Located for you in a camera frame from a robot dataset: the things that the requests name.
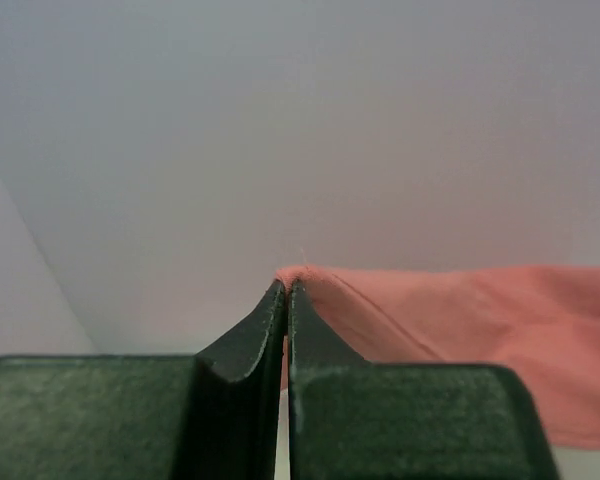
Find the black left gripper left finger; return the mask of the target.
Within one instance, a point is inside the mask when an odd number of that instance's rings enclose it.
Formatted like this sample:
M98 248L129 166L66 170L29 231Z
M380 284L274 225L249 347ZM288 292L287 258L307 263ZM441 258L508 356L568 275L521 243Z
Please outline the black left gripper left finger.
M1 356L0 479L270 479L285 289L189 355Z

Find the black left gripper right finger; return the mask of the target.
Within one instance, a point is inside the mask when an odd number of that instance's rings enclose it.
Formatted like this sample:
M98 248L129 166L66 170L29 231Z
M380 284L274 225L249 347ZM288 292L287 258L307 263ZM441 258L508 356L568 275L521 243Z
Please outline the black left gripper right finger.
M313 307L288 299L295 479L533 479L559 471L533 399L493 364L365 360Z

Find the red t shirt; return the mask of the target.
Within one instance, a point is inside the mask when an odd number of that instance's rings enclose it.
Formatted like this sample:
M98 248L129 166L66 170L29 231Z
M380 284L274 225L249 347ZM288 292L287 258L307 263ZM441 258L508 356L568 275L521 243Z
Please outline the red t shirt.
M280 269L326 323L376 362L487 362L531 391L553 444L600 449L600 268L446 273Z

